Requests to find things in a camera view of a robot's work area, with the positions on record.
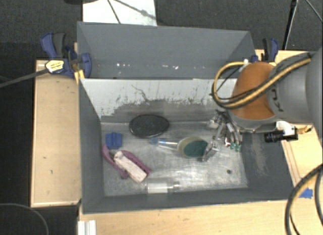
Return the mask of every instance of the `black floor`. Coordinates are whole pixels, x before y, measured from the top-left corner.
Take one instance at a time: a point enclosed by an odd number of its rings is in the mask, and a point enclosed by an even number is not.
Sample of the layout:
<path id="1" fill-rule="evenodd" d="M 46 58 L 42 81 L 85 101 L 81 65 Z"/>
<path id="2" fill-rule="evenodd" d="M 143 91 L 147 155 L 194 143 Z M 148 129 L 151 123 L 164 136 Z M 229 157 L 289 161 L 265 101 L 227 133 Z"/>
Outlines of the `black floor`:
<path id="1" fill-rule="evenodd" d="M 282 45 L 290 1 L 155 0 L 155 5 L 158 25 L 249 30 L 255 47 L 262 48 L 264 37 L 273 37 Z M 309 1 L 322 17 L 322 0 Z M 2 77 L 32 73 L 36 58 L 46 56 L 39 39 L 47 32 L 64 32 L 67 42 L 76 41 L 81 0 L 0 0 L 0 8 Z M 316 51 L 320 46 L 322 23 L 308 3 L 299 0 L 287 48 Z M 29 204 L 32 123 L 33 81 L 0 89 L 0 204 Z M 50 234 L 76 234 L 75 207 L 41 209 L 40 213 Z M 24 217 L 16 221 L 15 214 Z M 0 205 L 0 234 L 19 234 L 14 229 L 35 218 L 32 214 Z M 42 229 L 39 220 L 34 223 Z M 22 234 L 35 233 L 32 229 Z"/>

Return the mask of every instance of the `bin floor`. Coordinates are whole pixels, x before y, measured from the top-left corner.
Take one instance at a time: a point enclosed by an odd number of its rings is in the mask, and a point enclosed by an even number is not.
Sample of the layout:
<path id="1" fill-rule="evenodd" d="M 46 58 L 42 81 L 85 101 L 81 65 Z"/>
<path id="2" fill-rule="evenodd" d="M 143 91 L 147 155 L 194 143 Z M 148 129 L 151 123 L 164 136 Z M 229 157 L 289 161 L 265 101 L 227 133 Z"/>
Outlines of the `bin floor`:
<path id="1" fill-rule="evenodd" d="M 160 137 L 180 140 L 198 136 L 207 142 L 215 135 L 207 130 L 206 122 L 171 122 L 170 128 Z M 119 132 L 123 135 L 122 150 L 132 152 L 152 172 L 148 178 L 168 177 L 180 183 L 180 191 L 238 189 L 247 187 L 242 155 L 225 146 L 207 162 L 188 159 L 180 153 L 156 145 L 149 139 L 137 138 L 129 131 L 128 123 L 101 123 L 102 144 L 105 134 Z M 103 159 L 105 196 L 145 194 L 145 181 L 136 183 L 131 178 L 121 179 L 119 173 Z"/>

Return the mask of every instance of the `black round lid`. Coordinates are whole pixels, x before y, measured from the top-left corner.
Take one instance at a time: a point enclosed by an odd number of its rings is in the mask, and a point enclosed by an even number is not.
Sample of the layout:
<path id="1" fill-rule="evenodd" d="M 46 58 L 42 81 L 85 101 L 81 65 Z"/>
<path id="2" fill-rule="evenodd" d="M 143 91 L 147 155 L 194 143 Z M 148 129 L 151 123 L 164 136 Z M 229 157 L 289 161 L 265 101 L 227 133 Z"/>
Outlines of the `black round lid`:
<path id="1" fill-rule="evenodd" d="M 140 115 L 132 119 L 129 123 L 130 132 L 140 138 L 151 138 L 165 132 L 170 123 L 158 115 Z"/>

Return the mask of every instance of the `yellow tag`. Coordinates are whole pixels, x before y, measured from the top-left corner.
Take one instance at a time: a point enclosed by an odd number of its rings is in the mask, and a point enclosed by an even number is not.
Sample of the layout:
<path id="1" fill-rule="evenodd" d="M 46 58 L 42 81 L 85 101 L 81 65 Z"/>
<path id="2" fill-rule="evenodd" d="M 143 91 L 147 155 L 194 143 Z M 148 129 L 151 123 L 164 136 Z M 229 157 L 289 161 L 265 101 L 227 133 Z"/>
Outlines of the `yellow tag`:
<path id="1" fill-rule="evenodd" d="M 64 61 L 50 60 L 48 63 L 46 63 L 45 67 L 50 73 L 59 73 L 64 70 Z"/>

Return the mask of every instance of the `green scrub pad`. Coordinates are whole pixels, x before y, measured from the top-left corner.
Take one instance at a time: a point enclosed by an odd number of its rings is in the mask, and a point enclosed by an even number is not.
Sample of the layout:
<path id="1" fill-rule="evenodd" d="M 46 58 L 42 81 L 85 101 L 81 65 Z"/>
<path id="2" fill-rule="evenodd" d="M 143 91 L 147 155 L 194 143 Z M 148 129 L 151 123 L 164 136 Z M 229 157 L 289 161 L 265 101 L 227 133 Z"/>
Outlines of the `green scrub pad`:
<path id="1" fill-rule="evenodd" d="M 203 157 L 208 143 L 199 137 L 187 137 L 178 143 L 178 151 L 187 158 Z"/>

